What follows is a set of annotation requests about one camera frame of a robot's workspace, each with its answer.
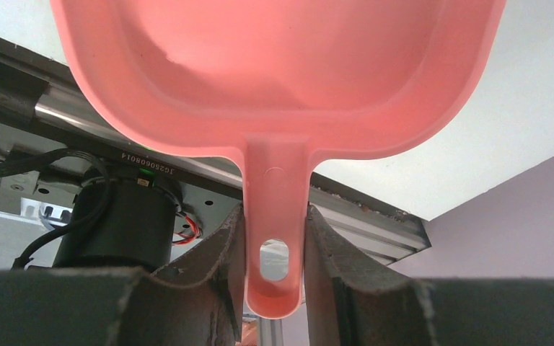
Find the pink plastic dustpan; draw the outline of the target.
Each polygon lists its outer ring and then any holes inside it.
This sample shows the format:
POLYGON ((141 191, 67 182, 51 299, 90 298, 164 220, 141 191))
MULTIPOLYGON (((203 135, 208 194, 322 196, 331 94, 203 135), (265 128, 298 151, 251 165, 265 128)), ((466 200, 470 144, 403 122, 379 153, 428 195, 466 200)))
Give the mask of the pink plastic dustpan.
POLYGON ((504 1, 52 1, 89 103, 163 154, 242 173, 247 305, 302 300, 313 169, 444 128, 483 73, 504 1))

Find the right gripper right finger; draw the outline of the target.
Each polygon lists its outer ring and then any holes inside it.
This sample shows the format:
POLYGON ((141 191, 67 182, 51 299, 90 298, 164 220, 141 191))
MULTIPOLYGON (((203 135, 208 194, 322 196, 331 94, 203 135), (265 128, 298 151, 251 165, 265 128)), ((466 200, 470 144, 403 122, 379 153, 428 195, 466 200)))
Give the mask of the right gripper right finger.
POLYGON ((554 345, 554 279, 409 278, 315 207, 305 224, 311 345, 554 345))

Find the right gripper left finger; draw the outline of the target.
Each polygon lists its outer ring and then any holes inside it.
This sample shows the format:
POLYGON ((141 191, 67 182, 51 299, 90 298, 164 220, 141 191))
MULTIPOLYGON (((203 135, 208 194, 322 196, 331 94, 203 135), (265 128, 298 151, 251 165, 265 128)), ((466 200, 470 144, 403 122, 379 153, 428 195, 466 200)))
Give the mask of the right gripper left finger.
POLYGON ((153 273, 0 270, 0 345, 234 345, 244 286, 237 206, 212 235, 153 273))

